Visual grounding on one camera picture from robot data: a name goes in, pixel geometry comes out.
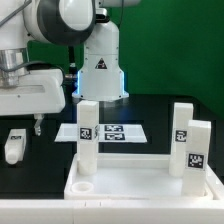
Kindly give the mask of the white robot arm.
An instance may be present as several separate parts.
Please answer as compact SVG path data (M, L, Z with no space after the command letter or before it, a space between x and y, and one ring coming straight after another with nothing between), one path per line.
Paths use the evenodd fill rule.
M43 69L29 58L34 40L57 46L84 46L75 99L120 101L125 91L119 67L119 29L109 7L125 8L141 0L0 0L0 116L32 115L40 133L43 116L65 107L63 72Z

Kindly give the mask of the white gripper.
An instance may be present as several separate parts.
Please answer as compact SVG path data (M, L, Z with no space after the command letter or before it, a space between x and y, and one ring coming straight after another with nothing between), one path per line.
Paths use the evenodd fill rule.
M0 87L0 116L35 114L35 134L41 135L43 114L59 113L65 107L59 69L32 70L15 88Z

